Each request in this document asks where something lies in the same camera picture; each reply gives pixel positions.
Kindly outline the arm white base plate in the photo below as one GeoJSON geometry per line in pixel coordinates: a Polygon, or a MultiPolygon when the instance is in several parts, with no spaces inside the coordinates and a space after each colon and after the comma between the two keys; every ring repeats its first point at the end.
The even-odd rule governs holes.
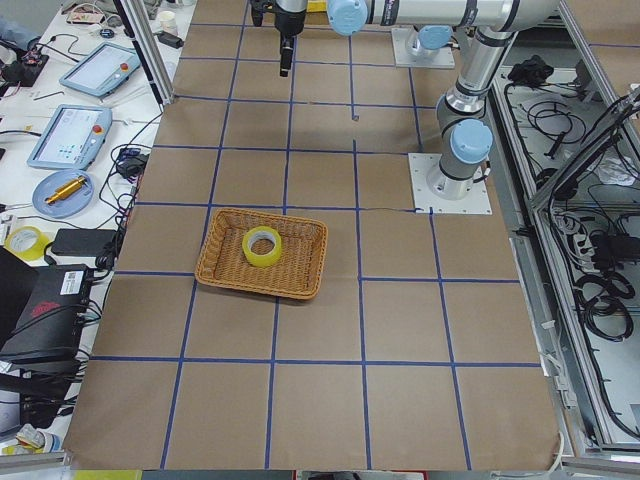
{"type": "Polygon", "coordinates": [[[453,35],[450,26],[394,27],[391,34],[397,67],[441,70],[455,67],[449,45],[453,35]]]}
{"type": "Polygon", "coordinates": [[[440,169],[441,154],[409,153],[414,210],[423,214],[491,215],[480,165],[467,180],[452,180],[440,169]]]}

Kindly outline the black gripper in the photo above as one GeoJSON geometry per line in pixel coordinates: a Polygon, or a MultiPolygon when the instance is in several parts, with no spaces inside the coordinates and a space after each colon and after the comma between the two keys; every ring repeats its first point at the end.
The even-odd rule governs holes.
{"type": "Polygon", "coordinates": [[[288,77],[295,53],[295,37],[304,29],[306,0],[250,0],[251,18],[260,27],[266,13],[275,15],[275,28],[280,35],[279,75],[288,77]]]}

